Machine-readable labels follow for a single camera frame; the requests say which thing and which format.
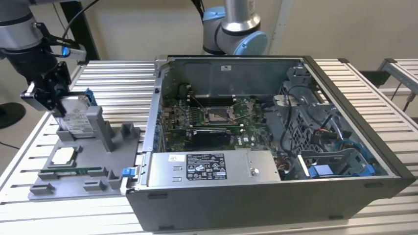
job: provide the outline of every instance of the robotic arm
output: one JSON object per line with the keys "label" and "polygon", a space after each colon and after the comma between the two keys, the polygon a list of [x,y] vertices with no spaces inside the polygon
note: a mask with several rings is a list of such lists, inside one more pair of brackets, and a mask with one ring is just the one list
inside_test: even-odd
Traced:
{"label": "robotic arm", "polygon": [[52,3],[54,0],[0,0],[0,57],[7,58],[16,72],[26,77],[28,90],[22,99],[38,110],[63,117],[66,109],[60,97],[68,94],[71,82],[66,62],[58,62],[51,46],[80,49],[68,39],[50,34],[38,23],[30,5]]}
{"label": "robotic arm", "polygon": [[[51,46],[83,48],[75,41],[50,34],[38,23],[30,6],[70,0],[0,0],[0,59],[7,58],[26,77],[28,90],[22,99],[38,110],[58,118],[66,109],[60,99],[68,95],[71,83],[66,62],[58,62]],[[206,10],[203,15],[203,49],[210,54],[259,55],[267,46],[267,35],[259,31],[261,17],[254,0],[225,0],[225,7]]]}

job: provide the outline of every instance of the green circuit board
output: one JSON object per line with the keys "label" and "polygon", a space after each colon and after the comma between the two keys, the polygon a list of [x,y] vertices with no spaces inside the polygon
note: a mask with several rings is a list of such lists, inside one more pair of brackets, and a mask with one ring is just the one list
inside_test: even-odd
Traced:
{"label": "green circuit board", "polygon": [[[211,107],[193,107],[186,100],[170,100],[163,112],[167,152],[275,149],[257,99],[238,98],[231,106]],[[202,130],[229,131],[229,143],[194,148],[193,135]]]}

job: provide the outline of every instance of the warning label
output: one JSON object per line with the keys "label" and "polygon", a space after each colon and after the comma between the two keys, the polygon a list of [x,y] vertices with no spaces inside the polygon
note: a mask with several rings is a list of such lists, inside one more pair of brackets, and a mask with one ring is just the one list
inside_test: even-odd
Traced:
{"label": "warning label", "polygon": [[225,156],[219,154],[187,155],[187,179],[189,180],[226,180],[227,166]]}

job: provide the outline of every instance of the aluminum extrusion table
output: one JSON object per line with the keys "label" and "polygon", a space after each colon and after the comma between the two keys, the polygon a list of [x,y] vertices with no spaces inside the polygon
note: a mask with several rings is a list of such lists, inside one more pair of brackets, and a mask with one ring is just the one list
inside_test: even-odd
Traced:
{"label": "aluminum extrusion table", "polygon": [[[372,127],[418,177],[418,126],[350,63],[317,60]],[[72,74],[72,90],[95,91],[103,116],[114,125],[133,121],[146,131],[154,63],[92,61]],[[46,114],[0,177],[0,234],[151,234],[143,232],[125,196],[78,200],[28,200],[30,186],[54,145],[58,124]],[[141,161],[142,144],[138,148]],[[418,183],[394,198],[373,202],[349,220],[174,233],[177,235],[255,234],[417,234]]]}
{"label": "aluminum extrusion table", "polygon": [[385,59],[378,70],[388,71],[418,94],[418,59]]}

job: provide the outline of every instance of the open computer tower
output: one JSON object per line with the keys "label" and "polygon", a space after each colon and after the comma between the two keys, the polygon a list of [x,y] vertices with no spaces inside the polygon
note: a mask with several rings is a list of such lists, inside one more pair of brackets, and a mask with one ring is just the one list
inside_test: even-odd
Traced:
{"label": "open computer tower", "polygon": [[126,194],[146,231],[348,219],[416,180],[312,57],[155,66]]}

